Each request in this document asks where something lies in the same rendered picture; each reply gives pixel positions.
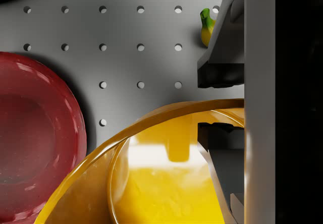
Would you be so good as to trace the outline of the yellow bowl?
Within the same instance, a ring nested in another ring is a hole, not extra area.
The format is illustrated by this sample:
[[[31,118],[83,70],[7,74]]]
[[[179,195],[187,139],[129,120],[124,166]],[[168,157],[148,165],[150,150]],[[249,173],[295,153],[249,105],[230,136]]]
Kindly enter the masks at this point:
[[[34,224],[225,224],[198,124],[244,131],[244,100],[172,103],[102,143],[61,182]]]

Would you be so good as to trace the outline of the banana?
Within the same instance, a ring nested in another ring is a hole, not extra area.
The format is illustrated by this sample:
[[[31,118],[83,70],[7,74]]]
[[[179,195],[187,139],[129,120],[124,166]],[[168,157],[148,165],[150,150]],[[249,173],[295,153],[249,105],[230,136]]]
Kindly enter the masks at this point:
[[[201,23],[202,23],[201,41],[206,47],[208,47],[216,21],[210,17],[210,9],[209,8],[205,8],[200,12],[200,18],[201,18]]]

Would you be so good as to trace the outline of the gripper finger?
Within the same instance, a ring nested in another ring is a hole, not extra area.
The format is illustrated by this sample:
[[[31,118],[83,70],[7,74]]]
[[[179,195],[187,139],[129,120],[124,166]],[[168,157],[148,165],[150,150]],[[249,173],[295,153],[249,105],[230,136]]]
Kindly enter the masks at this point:
[[[225,224],[244,224],[244,128],[199,123],[198,150],[207,161]]]
[[[244,84],[244,0],[222,0],[197,75],[199,88]]]

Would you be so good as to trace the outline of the red plate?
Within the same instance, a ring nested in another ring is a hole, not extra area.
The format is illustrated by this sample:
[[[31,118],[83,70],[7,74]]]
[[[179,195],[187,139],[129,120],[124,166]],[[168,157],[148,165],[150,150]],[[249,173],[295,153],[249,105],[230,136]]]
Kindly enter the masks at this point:
[[[34,59],[0,52],[0,223],[38,214],[86,148],[66,83]]]

